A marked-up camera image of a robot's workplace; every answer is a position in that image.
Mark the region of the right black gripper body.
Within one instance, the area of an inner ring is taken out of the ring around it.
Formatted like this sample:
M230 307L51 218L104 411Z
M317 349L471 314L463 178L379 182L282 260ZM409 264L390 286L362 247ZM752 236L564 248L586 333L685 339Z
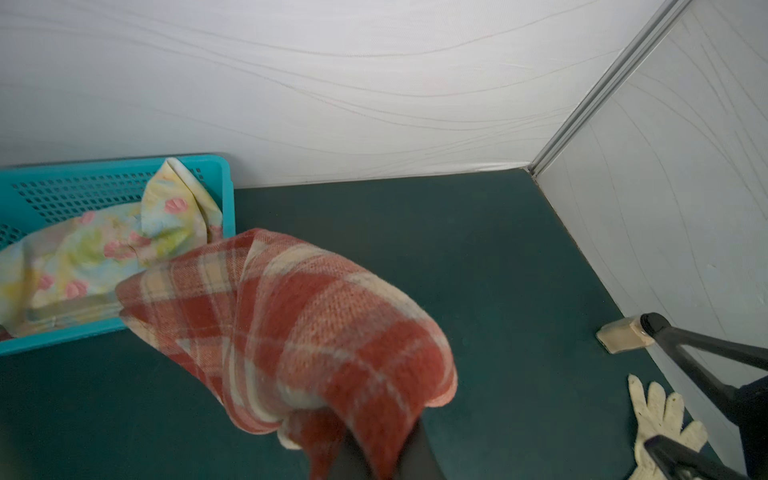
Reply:
M767 377L734 393L733 423L738 427L751 479L767 478Z

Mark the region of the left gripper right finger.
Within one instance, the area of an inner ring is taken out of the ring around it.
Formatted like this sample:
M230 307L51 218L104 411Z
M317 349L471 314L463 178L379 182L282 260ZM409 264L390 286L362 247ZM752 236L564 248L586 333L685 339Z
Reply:
M432 450L427 432L418 419L400 452L395 471L397 480L445 480Z

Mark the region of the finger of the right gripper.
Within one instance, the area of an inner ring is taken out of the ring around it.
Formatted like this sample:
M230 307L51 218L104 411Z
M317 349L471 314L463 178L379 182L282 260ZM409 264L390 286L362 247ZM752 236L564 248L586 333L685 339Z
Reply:
M644 448L663 476L669 480L749 480L749 477L665 436L657 435L648 439Z
M679 329L658 313L642 314L640 325L729 420L767 419L767 377L736 388L720 381L685 350L691 347L766 371L766 348Z

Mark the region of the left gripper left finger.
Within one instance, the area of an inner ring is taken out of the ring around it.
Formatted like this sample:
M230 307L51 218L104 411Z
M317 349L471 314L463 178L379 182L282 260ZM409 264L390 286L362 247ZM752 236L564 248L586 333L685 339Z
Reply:
M362 448L350 431L347 431L333 461L328 480L373 480L375 476Z

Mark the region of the red plaid skirt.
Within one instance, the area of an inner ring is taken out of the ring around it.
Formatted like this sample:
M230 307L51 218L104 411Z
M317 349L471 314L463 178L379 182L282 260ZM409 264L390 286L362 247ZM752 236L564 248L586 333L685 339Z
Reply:
M458 375L438 324L353 261L253 229L155 265L116 289L120 316L197 378L232 423L276 433L328 477L346 436L377 479L393 477L428 408Z

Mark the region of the small jar black lid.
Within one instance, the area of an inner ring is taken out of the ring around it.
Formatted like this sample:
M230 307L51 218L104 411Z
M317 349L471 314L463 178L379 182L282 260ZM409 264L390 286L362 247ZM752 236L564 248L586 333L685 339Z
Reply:
M669 327L671 323L661 314L645 313L602 326L596 338L608 353L617 354L655 344L655 336Z

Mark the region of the beige work glove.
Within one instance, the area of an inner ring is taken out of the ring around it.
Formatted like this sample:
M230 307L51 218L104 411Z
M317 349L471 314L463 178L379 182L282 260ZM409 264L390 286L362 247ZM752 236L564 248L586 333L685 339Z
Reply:
M636 466L629 480L662 480L665 476L644 443L661 435L700 452L708 441L707 430L698 420L683 426L685 404L682 395L677 392L667 395L657 382L651 382L645 388L637 376L629 375L628 392L637 423L633 448Z

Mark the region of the floral yellow skirt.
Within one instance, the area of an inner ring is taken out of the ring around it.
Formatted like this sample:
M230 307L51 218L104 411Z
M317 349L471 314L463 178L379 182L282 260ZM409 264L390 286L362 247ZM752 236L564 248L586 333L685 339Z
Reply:
M223 213L180 160L168 158L136 201L108 206L126 188L110 174L97 186L42 183L35 202L52 225L1 251L1 333L36 335L116 316L115 287L146 268L223 237Z

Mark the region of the teal plastic basket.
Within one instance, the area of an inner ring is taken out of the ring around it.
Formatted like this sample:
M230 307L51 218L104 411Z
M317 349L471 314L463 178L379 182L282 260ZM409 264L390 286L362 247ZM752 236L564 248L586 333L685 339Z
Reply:
M222 236L235 235L234 186L226 160L182 156L180 162L222 209ZM83 214L138 201L161 158L65 163L1 172L1 245Z

